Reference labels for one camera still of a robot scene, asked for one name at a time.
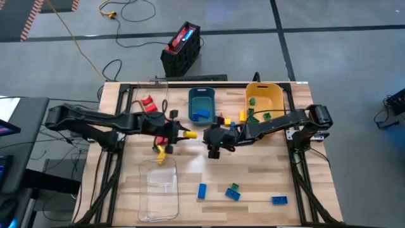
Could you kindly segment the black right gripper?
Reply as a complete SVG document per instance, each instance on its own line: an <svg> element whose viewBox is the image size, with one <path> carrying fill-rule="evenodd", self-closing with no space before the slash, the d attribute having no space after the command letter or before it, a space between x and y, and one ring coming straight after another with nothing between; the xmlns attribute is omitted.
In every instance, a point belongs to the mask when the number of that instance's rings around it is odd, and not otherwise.
<svg viewBox="0 0 405 228"><path fill-rule="evenodd" d="M235 131L222 128L223 123L223 117L215 116L210 127L203 131L203 137L208 137L203 139L208 149L208 158L219 159L220 148L230 152L235 151L237 144Z"/></svg>

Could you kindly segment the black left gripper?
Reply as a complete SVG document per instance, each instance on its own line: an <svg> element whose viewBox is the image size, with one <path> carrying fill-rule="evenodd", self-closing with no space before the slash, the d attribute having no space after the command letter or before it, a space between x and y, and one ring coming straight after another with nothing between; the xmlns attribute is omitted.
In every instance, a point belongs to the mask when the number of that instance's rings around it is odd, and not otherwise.
<svg viewBox="0 0 405 228"><path fill-rule="evenodd" d="M173 144L176 144L182 140L187 140L186 137L178 137L178 132L180 130L190 131L190 129L184 127L179 121L174 121L177 116L177 110L170 111L169 120L167 120L165 114L161 112L145 113L142 117L143 122L141 134L154 136L153 146L157 147L157 137L167 138L168 142L165 146L165 153L172 154Z"/></svg>

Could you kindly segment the teal plastic bin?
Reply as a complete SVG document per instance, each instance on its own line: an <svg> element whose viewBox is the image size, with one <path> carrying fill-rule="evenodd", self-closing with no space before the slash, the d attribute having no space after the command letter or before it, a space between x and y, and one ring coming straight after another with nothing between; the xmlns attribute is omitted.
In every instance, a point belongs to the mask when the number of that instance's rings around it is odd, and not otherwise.
<svg viewBox="0 0 405 228"><path fill-rule="evenodd" d="M198 122L192 121L192 115L197 114L199 109L208 110L209 118L199 117ZM194 125L209 125L215 116L215 90L211 87L194 87L189 90L189 120Z"/></svg>

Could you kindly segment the clear plastic bin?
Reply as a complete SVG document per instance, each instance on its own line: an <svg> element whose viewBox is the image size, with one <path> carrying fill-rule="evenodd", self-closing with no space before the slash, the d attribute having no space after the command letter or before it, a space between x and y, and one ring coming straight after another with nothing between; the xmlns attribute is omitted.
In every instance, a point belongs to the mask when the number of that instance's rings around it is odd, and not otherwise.
<svg viewBox="0 0 405 228"><path fill-rule="evenodd" d="M166 81L145 81L138 82L134 89L134 98L132 99L132 111L145 111L140 99L150 95L158 111L164 112L165 101L168 101L168 83Z"/></svg>
<svg viewBox="0 0 405 228"><path fill-rule="evenodd" d="M177 163L172 158L139 164L139 212L142 222L172 220L179 213Z"/></svg>

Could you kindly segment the long black bar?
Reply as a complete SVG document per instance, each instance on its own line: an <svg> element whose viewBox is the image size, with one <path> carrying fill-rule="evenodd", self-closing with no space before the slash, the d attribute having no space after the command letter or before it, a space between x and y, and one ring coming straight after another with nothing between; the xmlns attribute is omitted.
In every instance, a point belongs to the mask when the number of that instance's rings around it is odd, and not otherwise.
<svg viewBox="0 0 405 228"><path fill-rule="evenodd" d="M181 76L181 77L163 77L155 76L150 81L162 80L166 82L197 82L197 81L227 81L227 74L219 75L196 75L196 76Z"/></svg>

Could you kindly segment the yellow plastic bin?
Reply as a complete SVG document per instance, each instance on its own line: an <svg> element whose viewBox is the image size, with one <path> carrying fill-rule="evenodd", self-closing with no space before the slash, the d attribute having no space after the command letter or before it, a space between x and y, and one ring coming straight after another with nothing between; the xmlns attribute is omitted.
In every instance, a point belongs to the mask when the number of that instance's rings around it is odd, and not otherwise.
<svg viewBox="0 0 405 228"><path fill-rule="evenodd" d="M254 98L256 104L251 106L249 100ZM249 108L254 109L252 115L247 114ZM263 119L263 114L269 112L271 119L265 121ZM258 127L259 124L271 122L277 117L281 117L285 114L284 111L284 94L282 88L277 84L264 83L264 82L252 82L246 87L246 119L248 116L254 116L259 120L259 123L249 123L247 122L247 127L245 132L249 133L251 136L257 136L261 129Z"/></svg>

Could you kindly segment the black red power station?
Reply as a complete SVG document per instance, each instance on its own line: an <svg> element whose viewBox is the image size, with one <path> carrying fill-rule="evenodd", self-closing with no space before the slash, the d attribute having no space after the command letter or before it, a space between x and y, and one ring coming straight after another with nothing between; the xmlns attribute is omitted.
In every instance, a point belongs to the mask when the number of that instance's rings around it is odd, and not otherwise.
<svg viewBox="0 0 405 228"><path fill-rule="evenodd" d="M188 21L180 27L161 52L165 77L182 77L201 50L200 26Z"/></svg>

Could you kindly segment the black desk foot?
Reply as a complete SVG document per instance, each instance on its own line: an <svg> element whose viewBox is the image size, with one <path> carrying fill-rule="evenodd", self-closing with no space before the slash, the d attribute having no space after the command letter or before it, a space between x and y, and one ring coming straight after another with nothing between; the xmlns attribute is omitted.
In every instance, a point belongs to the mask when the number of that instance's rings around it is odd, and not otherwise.
<svg viewBox="0 0 405 228"><path fill-rule="evenodd" d="M21 188L43 189L66 194L77 194L80 186L80 181L58 177L31 169L25 170L20 183Z"/></svg>

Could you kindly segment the grey desk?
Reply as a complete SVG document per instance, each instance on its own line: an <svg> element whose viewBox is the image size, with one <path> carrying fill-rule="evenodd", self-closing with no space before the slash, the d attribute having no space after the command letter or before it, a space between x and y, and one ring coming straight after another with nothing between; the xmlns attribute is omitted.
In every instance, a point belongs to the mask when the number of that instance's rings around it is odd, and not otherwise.
<svg viewBox="0 0 405 228"><path fill-rule="evenodd" d="M14 109L9 123L21 131L0 137L0 156L11 156L11 165L0 193L13 193L20 187L48 103L47 98L21 98Z"/></svg>

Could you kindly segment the dark monitor screen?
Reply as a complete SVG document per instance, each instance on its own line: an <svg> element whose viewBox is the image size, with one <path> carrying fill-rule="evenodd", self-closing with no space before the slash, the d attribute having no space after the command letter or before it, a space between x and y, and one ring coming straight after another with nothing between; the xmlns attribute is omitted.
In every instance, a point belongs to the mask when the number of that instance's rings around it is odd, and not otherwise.
<svg viewBox="0 0 405 228"><path fill-rule="evenodd" d="M0 119L0 137L18 134L20 132L21 128Z"/></svg>

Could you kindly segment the striped edge floor mat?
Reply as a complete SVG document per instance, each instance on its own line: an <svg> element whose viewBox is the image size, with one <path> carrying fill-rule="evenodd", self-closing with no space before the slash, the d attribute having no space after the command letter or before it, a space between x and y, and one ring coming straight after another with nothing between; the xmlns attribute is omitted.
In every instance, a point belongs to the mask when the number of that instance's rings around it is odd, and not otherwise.
<svg viewBox="0 0 405 228"><path fill-rule="evenodd" d="M76 11L78 8L79 1L80 0L44 0L40 12L42 14L54 13L54 11L52 10L52 8L48 4L48 2L50 2L52 4L53 8L57 12L66 13L66 12Z"/></svg>
<svg viewBox="0 0 405 228"><path fill-rule="evenodd" d="M0 0L0 42L27 40L44 0Z"/></svg>

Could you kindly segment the dark tablet screen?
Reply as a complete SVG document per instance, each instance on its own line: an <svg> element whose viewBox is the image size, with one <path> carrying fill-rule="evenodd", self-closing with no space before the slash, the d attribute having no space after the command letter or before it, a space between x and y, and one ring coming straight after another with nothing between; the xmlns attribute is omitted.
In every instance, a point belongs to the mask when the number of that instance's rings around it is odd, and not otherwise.
<svg viewBox="0 0 405 228"><path fill-rule="evenodd" d="M0 190L4 186L12 162L13 162L13 155L0 156Z"/></svg>

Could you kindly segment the black aluminium rig frame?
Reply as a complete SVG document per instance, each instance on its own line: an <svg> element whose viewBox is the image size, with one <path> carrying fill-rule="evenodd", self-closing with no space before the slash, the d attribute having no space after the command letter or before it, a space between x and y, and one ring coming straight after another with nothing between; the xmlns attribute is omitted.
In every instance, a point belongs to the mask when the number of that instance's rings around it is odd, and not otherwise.
<svg viewBox="0 0 405 228"><path fill-rule="evenodd" d="M219 160L208 158L206 145L201 142L202 130L208 126L193 125L188 118L188 93L194 86L208 86L215 89L216 113L238 121L239 111L245 108L246 87L249 82L176 82L169 88L169 109L179 111L181 124L192 131L198 131L198 140L190 139L174 145L174 152L168 157L177 164L179 211L178 215L162 222L142 222L138 218L140 202L139 163L157 157L152 151L152 136L127 136L123 165L116 203L113 213L113 227L143 226L298 226L301 225L290 164L287 159L285 133L276 132L265 136L251 146L238 147L234 153L221 149ZM97 171L94 199L99 195L107 155L102 155L96 170L101 147L91 144L83 172L83 199L75 213L78 222L90 208L94 178ZM311 185L315 196L329 214L343 221L332 173L327 161L314 151L306 152ZM225 196L226 188L232 183L240 186L241 197L234 201ZM199 183L206 183L206 199L197 198ZM272 205L272 196L287 196L287 205Z"/></svg>

